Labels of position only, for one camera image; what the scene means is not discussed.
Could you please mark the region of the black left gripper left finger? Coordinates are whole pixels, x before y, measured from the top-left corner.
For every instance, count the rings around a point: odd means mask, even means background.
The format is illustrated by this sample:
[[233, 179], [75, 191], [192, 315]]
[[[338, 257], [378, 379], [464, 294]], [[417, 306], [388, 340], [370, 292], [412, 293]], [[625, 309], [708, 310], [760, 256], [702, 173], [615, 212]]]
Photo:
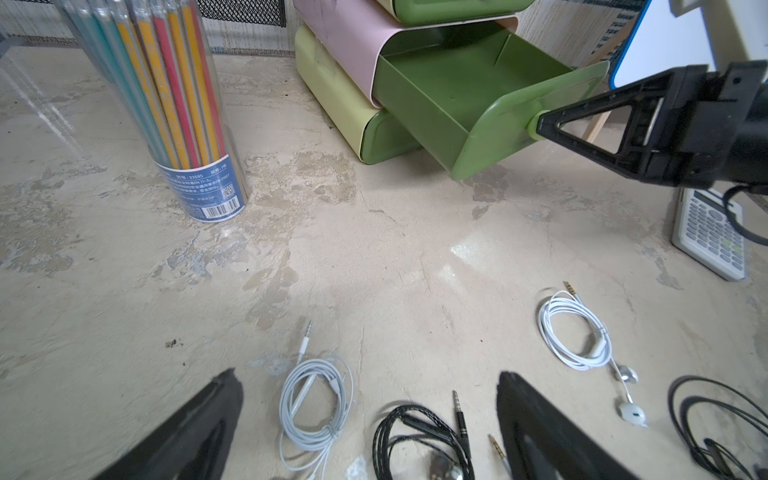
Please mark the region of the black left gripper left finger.
[[233, 368], [214, 377], [98, 479], [219, 479], [243, 406]]

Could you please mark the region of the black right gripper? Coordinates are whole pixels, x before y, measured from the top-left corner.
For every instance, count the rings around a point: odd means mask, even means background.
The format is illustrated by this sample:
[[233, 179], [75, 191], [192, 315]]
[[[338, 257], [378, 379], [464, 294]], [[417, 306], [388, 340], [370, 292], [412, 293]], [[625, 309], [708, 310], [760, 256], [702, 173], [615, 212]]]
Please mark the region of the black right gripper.
[[[765, 185], [766, 73], [765, 60], [712, 74], [702, 65], [672, 68], [541, 113], [535, 134], [632, 180]], [[595, 142], [586, 142], [590, 120], [604, 111], [610, 117]]]

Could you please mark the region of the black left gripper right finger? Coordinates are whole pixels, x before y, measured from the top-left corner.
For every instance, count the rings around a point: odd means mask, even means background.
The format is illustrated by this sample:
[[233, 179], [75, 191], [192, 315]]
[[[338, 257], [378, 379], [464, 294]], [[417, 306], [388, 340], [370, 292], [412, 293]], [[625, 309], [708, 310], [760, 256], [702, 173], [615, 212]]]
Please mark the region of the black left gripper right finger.
[[522, 376], [500, 374], [496, 397], [514, 479], [634, 479]]

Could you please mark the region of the green drawer cabinet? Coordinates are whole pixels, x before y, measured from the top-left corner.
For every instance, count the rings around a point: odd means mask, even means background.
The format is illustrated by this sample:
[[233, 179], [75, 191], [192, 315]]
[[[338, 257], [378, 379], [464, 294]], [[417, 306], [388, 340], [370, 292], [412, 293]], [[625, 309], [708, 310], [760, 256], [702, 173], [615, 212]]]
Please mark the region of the green drawer cabinet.
[[299, 72], [365, 164], [418, 148], [456, 180], [539, 140], [539, 119], [589, 98], [609, 65], [572, 69], [501, 15], [402, 25], [375, 1], [299, 1]]

